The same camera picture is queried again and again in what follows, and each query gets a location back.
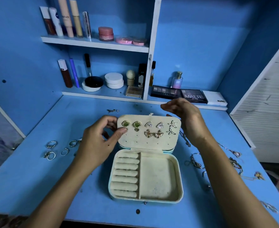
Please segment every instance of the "white round container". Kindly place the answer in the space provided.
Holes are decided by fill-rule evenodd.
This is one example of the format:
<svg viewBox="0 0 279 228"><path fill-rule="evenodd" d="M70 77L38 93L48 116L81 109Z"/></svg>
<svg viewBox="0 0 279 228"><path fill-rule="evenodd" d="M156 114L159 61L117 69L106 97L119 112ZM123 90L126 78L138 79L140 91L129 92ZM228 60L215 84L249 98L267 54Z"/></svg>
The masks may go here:
<svg viewBox="0 0 279 228"><path fill-rule="evenodd" d="M122 79L122 75L120 73L107 73L104 76L104 79L106 80L107 84L114 84L115 85L115 84L124 83L124 80Z"/></svg>
<svg viewBox="0 0 279 228"><path fill-rule="evenodd" d="M94 92L94 91L99 90L101 87L97 87L97 88L88 87L88 86L85 85L85 81L83 81L82 88L83 88L84 91Z"/></svg>
<svg viewBox="0 0 279 228"><path fill-rule="evenodd" d="M121 83L118 83L118 84L110 84L110 83L107 83L107 87L111 88L111 89L119 89L121 87L124 86L124 81L122 80Z"/></svg>

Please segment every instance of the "jewelry box lid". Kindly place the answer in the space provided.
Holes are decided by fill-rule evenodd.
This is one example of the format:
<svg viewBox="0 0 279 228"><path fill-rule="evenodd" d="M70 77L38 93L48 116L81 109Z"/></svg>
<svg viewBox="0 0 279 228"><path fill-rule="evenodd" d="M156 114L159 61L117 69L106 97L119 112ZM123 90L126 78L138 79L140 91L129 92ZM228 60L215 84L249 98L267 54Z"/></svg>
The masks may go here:
<svg viewBox="0 0 279 228"><path fill-rule="evenodd" d="M122 115L117 127L128 131L119 139L119 144L129 148L172 150L175 148L181 121L176 117L150 115Z"/></svg>

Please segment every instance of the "person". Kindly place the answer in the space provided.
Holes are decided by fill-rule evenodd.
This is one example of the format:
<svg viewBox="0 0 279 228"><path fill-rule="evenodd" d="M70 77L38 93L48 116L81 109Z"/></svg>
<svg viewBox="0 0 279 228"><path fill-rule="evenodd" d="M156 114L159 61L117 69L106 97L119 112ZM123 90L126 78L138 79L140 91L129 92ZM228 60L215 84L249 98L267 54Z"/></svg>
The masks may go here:
<svg viewBox="0 0 279 228"><path fill-rule="evenodd" d="M208 130L199 109L183 98L173 99L162 104L161 108L181 118L184 134L202 156L214 195L228 226L279 227L231 165ZM103 130L105 127L114 131L111 137ZM83 182L107 159L126 131L127 128L117 128L117 118L114 116L103 116L86 128L73 162L22 227L59 227Z"/></svg>

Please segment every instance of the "open jewelry box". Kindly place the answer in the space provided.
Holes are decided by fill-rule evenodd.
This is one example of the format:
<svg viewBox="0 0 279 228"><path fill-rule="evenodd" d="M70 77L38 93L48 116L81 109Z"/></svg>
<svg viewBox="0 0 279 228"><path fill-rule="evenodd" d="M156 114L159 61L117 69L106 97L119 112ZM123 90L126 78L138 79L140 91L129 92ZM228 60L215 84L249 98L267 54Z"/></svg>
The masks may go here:
<svg viewBox="0 0 279 228"><path fill-rule="evenodd" d="M181 121L176 117L122 115L117 126L128 131L119 139L108 189L113 199L178 203L183 185L176 146Z"/></svg>

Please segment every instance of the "hand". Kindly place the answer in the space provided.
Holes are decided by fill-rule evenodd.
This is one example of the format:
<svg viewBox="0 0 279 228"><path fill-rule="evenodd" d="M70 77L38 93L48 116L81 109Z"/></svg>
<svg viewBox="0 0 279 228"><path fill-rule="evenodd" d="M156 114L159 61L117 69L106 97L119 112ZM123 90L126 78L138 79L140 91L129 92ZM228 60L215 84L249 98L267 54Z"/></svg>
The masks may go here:
<svg viewBox="0 0 279 228"><path fill-rule="evenodd" d="M173 99L160 105L160 107L181 118L181 127L186 137L195 147L198 147L203 140L212 138L200 110L186 99Z"/></svg>
<svg viewBox="0 0 279 228"><path fill-rule="evenodd" d="M105 127L114 131L111 137L103 130ZM97 122L84 130L74 161L89 172L93 171L107 159L116 142L126 132L127 128L117 129L117 117L102 116Z"/></svg>

